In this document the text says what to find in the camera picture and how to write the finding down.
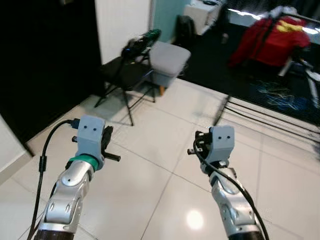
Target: red jacket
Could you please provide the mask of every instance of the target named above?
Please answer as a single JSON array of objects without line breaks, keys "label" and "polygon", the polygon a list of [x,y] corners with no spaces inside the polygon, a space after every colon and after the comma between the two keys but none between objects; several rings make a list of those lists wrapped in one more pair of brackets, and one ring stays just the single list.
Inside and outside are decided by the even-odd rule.
[{"label": "red jacket", "polygon": [[[234,67],[248,58],[254,59],[271,23],[271,19],[264,18],[246,30],[238,49],[229,59],[229,67]],[[282,17],[274,26],[255,60],[276,67],[285,65],[295,47],[305,48],[310,44],[308,35],[302,30],[305,24],[304,20]]]}]

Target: baseboard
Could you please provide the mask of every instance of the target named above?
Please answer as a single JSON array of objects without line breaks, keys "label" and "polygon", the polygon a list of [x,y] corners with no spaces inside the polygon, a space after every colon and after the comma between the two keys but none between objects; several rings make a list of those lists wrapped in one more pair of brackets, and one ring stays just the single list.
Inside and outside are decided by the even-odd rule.
[{"label": "baseboard", "polygon": [[32,157],[27,151],[23,151],[18,157],[0,169],[0,185],[12,177],[20,168],[26,165]]}]

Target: white tile floor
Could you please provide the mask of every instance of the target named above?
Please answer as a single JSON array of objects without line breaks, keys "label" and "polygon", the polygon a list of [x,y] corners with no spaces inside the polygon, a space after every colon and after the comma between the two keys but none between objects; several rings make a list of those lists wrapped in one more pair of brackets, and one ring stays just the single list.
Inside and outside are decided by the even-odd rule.
[{"label": "white tile floor", "polygon": [[[208,177],[202,174],[196,157],[187,155],[195,131],[206,131],[212,124],[223,97],[177,79],[157,103],[143,101],[133,110],[134,127],[129,126],[117,92],[98,108],[93,108],[97,97],[92,96],[68,112],[63,119],[83,114],[106,119],[114,126],[108,151],[122,156],[119,163],[107,160],[96,172],[75,239],[227,239]],[[230,113],[223,115],[221,124],[235,128],[230,165],[255,200],[270,239],[319,240],[320,160],[316,148]],[[49,130],[30,142],[36,152]],[[49,145],[41,211],[58,174],[76,152],[71,142],[75,134],[64,126]],[[38,159],[37,155],[0,186],[1,240],[27,239]],[[188,225],[190,216],[202,219],[200,229]]]}]

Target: black backpack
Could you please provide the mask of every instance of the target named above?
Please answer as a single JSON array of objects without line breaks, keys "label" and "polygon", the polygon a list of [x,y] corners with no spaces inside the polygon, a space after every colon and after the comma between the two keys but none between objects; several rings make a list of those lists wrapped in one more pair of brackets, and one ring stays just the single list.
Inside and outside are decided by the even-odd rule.
[{"label": "black backpack", "polygon": [[189,16],[178,16],[176,23],[176,43],[181,46],[189,46],[196,38],[194,20]]}]

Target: black door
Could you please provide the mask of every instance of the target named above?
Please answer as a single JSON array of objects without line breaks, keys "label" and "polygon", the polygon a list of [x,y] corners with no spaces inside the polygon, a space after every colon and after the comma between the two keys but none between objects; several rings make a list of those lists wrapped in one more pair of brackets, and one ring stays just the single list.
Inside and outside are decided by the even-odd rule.
[{"label": "black door", "polygon": [[92,92],[101,60],[94,0],[11,2],[0,113],[24,143]]}]

